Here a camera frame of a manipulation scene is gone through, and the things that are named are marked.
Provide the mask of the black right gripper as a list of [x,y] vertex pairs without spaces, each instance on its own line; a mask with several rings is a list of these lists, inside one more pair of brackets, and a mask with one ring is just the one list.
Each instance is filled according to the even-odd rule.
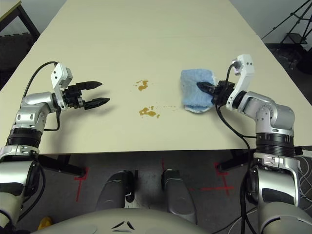
[[226,80],[220,80],[217,86],[209,82],[197,82],[196,85],[201,91],[214,96],[212,100],[214,105],[226,105],[235,87],[235,83]]

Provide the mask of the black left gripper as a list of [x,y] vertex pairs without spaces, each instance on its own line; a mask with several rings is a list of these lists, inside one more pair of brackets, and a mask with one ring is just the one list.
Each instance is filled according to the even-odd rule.
[[110,98],[99,97],[92,99],[91,101],[83,101],[81,90],[91,90],[98,88],[102,83],[98,81],[86,81],[76,83],[75,85],[68,86],[62,91],[63,99],[69,108],[82,108],[93,109],[110,101]]

